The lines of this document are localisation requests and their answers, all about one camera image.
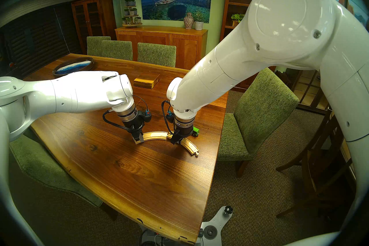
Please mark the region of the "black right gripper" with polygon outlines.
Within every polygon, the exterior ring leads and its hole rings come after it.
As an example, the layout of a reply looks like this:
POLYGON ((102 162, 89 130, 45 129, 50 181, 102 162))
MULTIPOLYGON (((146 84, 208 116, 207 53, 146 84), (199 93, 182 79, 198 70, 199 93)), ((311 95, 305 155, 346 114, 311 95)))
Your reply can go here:
POLYGON ((171 143, 173 145, 182 143, 186 137, 191 136, 193 133, 193 126, 181 127, 174 126, 173 136, 171 137, 171 143))

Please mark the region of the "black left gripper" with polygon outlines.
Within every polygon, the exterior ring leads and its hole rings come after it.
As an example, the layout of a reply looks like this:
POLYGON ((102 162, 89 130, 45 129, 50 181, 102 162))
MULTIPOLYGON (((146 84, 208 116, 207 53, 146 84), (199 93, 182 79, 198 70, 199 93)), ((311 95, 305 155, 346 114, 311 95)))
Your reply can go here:
POLYGON ((123 116, 124 130, 133 133, 135 144, 143 143, 144 137, 141 129, 145 123, 150 122, 152 118, 149 111, 133 111, 128 115, 123 116))

